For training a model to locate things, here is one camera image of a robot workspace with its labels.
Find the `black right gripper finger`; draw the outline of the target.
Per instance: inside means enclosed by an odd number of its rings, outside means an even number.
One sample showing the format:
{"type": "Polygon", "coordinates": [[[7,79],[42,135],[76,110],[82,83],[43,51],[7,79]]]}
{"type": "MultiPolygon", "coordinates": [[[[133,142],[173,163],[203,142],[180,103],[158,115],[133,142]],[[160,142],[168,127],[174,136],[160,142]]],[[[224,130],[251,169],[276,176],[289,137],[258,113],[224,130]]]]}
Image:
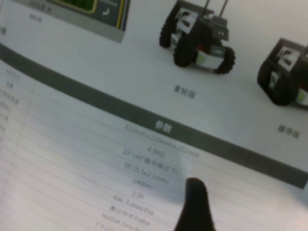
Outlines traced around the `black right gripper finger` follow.
{"type": "Polygon", "coordinates": [[[206,185],[198,178],[185,183],[185,201],[176,231],[215,231],[206,185]]]}

